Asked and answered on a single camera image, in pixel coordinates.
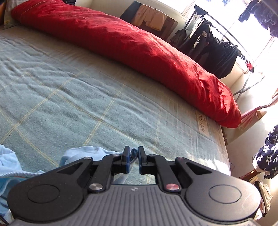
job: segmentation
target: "light blue cloth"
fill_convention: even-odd
[[[68,149],[62,156],[60,166],[69,164],[87,156],[92,157],[94,161],[99,161],[102,160],[104,156],[114,153],[122,154],[122,152],[107,151],[101,147],[85,146],[80,148],[71,148]],[[22,170],[15,152],[0,144],[0,215],[3,216],[8,223],[11,223],[13,220],[7,204],[7,196],[10,189],[19,182],[42,173],[44,172],[41,170],[36,173],[30,173]],[[127,174],[117,175],[114,183],[124,183],[127,176]]]

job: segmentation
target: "metal screw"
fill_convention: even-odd
[[[176,191],[180,189],[180,186],[178,186],[177,184],[167,184],[166,189],[168,191]]]
[[[93,191],[98,191],[98,190],[103,189],[103,186],[99,183],[93,183],[93,184],[89,185],[89,188]]]

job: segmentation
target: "navy blue star-patterned cloth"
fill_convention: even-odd
[[[260,169],[268,171],[264,178],[271,179],[278,174],[278,125],[269,132],[265,145],[256,155],[256,161]]]

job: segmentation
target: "bed sheet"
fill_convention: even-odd
[[[69,148],[129,145],[230,174],[220,125],[125,65],[24,26],[0,31],[0,64],[0,143],[26,171]],[[153,182],[138,163],[126,181]]]

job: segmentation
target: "red duvet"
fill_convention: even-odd
[[[236,128],[230,89],[155,35],[117,17],[62,0],[29,0],[12,11],[21,24],[120,61],[162,83],[220,125]]]

